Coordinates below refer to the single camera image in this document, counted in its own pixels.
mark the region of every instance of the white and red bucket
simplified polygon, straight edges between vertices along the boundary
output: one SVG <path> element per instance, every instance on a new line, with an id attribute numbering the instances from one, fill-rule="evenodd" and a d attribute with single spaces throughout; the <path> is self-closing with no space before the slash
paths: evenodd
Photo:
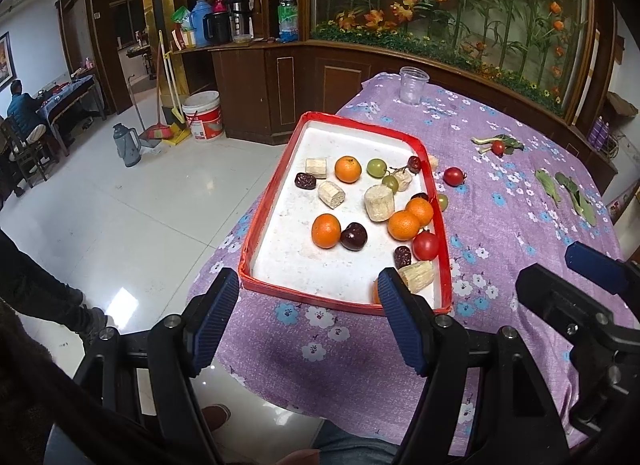
<path id="1" fill-rule="evenodd" d="M 222 133 L 220 93 L 217 91 L 202 91 L 187 97 L 182 111 L 196 140 L 213 140 Z"/>

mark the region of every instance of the cherry tomato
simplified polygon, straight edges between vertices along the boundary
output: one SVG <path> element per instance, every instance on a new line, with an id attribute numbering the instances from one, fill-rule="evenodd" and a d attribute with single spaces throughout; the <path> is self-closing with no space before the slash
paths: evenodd
<path id="1" fill-rule="evenodd" d="M 411 248 L 414 251 L 415 257 L 420 261 L 431 261 L 438 255 L 438 237 L 428 230 L 425 230 L 415 236 Z"/>
<path id="2" fill-rule="evenodd" d="M 464 183 L 466 174 L 459 168 L 449 168 L 444 172 L 442 179 L 444 183 L 451 187 L 457 187 Z"/>
<path id="3" fill-rule="evenodd" d="M 491 144 L 492 152 L 494 155 L 500 156 L 500 158 L 502 158 L 502 155 L 504 154 L 505 147 L 504 142 L 501 140 L 494 140 L 494 143 Z"/>

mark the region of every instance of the blue jacket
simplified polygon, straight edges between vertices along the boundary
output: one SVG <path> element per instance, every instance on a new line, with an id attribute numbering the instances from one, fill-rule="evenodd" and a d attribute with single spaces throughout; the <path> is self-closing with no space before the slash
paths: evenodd
<path id="1" fill-rule="evenodd" d="M 14 127 L 22 140 L 25 140 L 37 125 L 47 124 L 47 121 L 36 113 L 39 108 L 38 101 L 28 93 L 14 95 L 11 98 L 6 114 L 14 116 Z"/>

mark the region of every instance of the black pants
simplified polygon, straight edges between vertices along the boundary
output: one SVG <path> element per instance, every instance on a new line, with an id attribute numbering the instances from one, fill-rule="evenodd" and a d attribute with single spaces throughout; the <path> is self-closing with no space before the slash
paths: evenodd
<path id="1" fill-rule="evenodd" d="M 67 285 L 20 252 L 1 230 L 0 297 L 23 315 L 57 322 L 71 331 L 86 331 L 92 320 L 86 308 L 71 303 Z"/>

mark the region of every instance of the metal bolt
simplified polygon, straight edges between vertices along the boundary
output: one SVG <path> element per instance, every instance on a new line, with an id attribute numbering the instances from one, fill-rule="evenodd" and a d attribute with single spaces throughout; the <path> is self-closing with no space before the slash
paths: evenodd
<path id="1" fill-rule="evenodd" d="M 596 321 L 598 321 L 598 323 L 602 324 L 603 326 L 605 324 L 609 324 L 609 319 L 607 319 L 607 316 L 600 311 L 596 314 Z"/>
<path id="2" fill-rule="evenodd" d="M 618 366 L 616 365 L 609 366 L 609 368 L 607 368 L 607 377 L 609 378 L 609 384 L 618 384 L 618 382 L 620 382 L 620 379 L 622 378 L 620 368 L 618 368 Z"/>
<path id="3" fill-rule="evenodd" d="M 436 315 L 435 321 L 441 328 L 448 328 L 453 324 L 453 320 L 449 315 Z"/>
<path id="4" fill-rule="evenodd" d="M 106 328 L 102 328 L 102 330 L 100 330 L 98 337 L 100 337 L 100 339 L 102 340 L 109 340 L 115 334 L 116 334 L 116 329 L 112 328 L 111 326 L 107 326 Z"/>
<path id="5" fill-rule="evenodd" d="M 507 339 L 515 339 L 518 336 L 518 330 L 513 326 L 503 326 L 500 332 L 507 337 Z"/>
<path id="6" fill-rule="evenodd" d="M 181 323 L 181 321 L 182 317 L 174 313 L 173 315 L 168 315 L 167 317 L 165 317 L 162 323 L 167 326 L 167 328 L 175 328 Z"/>

